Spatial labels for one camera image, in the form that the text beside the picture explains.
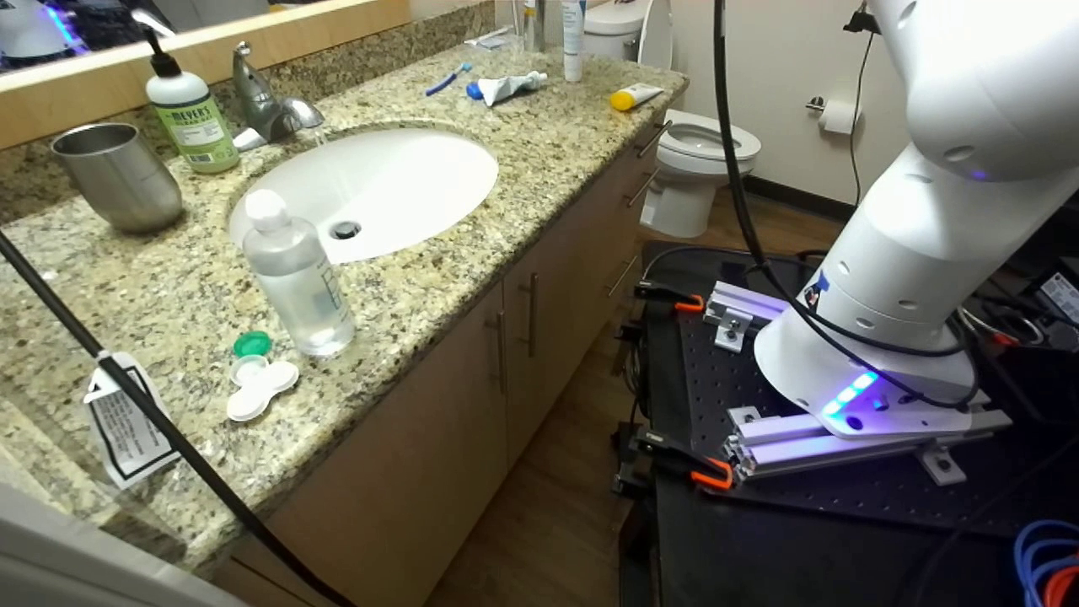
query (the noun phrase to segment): soap dispenser bottle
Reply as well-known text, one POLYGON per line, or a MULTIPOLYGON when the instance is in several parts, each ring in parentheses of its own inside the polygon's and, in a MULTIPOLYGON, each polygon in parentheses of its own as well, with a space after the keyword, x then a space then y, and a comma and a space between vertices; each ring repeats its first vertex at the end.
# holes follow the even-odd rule
POLYGON ((162 52, 153 30, 145 31, 153 47, 150 66, 156 73, 146 83, 146 96, 180 155, 195 173, 232 168, 240 162, 240 152, 209 86, 202 78, 180 70, 176 59, 162 52))
POLYGON ((315 357, 344 348, 355 327, 315 226, 290 216, 272 190, 247 194, 244 209, 254 225, 244 257, 296 348, 315 357))

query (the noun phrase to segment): white sink basin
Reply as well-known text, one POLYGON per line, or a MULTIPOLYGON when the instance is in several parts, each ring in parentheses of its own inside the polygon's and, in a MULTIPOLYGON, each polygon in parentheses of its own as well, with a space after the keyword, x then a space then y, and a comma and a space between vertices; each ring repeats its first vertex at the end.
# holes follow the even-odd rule
MULTIPOLYGON (((483 202, 498 163, 482 146, 431 128, 361 133, 275 167, 251 185, 271 189, 315 224, 331 263, 400 250, 464 219, 483 202), (351 237, 340 237, 354 231, 351 237)), ((244 201, 229 221, 241 245, 251 223, 244 201)))

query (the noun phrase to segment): wooden cabinet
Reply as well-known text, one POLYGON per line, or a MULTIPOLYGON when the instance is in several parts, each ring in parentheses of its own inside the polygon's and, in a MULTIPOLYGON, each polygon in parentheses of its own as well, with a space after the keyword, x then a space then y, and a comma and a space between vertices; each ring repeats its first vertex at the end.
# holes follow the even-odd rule
POLYGON ((503 281, 509 327, 509 465, 547 417, 636 280, 633 235, 654 176, 658 127, 603 171, 503 281))
MULTIPOLYGON (((495 287, 269 522, 357 605, 422 605, 505 478, 501 316, 495 287)), ((255 540, 233 557, 327 605, 255 540)))
MULTIPOLYGON (((659 126, 623 150, 270 520, 357 605, 423 604, 637 279, 659 126)), ((232 556, 219 585, 251 605, 284 606, 288 593, 329 605, 255 540, 232 556), (259 576, 286 594, 254 583, 259 576)))

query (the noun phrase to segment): stainless steel cup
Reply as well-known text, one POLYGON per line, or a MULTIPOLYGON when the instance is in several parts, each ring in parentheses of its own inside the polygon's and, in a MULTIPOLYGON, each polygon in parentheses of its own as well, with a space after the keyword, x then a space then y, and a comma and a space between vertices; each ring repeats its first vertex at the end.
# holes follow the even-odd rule
POLYGON ((119 230, 160 230, 183 212, 176 179, 131 124, 72 128, 52 148, 90 206, 119 230))

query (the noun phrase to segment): drawer handle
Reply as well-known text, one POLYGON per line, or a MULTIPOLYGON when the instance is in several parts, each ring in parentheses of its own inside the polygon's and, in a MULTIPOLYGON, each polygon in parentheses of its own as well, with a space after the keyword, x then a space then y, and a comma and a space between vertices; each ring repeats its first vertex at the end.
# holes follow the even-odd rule
POLYGON ((659 130, 656 130, 656 134, 653 135, 651 139, 648 139, 647 143, 644 143, 643 146, 633 146, 633 149, 637 150, 637 157, 644 157, 644 154, 648 153, 648 150, 652 149, 652 146, 656 144, 656 142, 659 141, 659 137, 664 136, 664 133, 666 133, 667 129, 670 128, 671 124, 673 124, 673 122, 670 120, 664 122, 664 124, 659 127, 659 130))
POLYGON ((632 259, 626 261, 625 263, 626 266, 622 270, 622 273, 618 274, 618 279, 614 280, 614 286, 607 289, 609 299, 611 298, 612 294, 614 294, 615 290, 618 290, 618 285, 622 284, 622 280, 626 278, 626 274, 629 273, 629 268, 633 266, 633 263, 637 263, 637 254, 634 254, 632 259))
POLYGON ((521 342, 529 345, 529 358, 534 359, 536 356, 536 318, 540 316, 537 311, 540 307, 540 274, 532 272, 532 275, 529 276, 529 286, 521 285, 517 288, 529 293, 529 336, 521 342))
POLYGON ((644 192, 648 191, 648 185, 652 184, 652 180, 655 179, 656 175, 658 175, 658 174, 659 174, 659 168, 658 167, 656 167, 656 169, 653 170, 652 173, 644 173, 644 175, 647 175, 648 178, 644 180, 644 184, 641 185, 641 189, 637 190, 637 193, 633 194, 632 196, 628 196, 628 195, 627 196, 623 196, 623 197, 626 198, 626 208, 632 208, 633 205, 637 204, 637 201, 640 199, 641 195, 644 192))
POLYGON ((506 369, 506 312, 498 311, 498 316, 494 321, 487 321, 483 327, 493 329, 495 340, 498 341, 498 392, 506 396, 509 386, 509 376, 506 369))

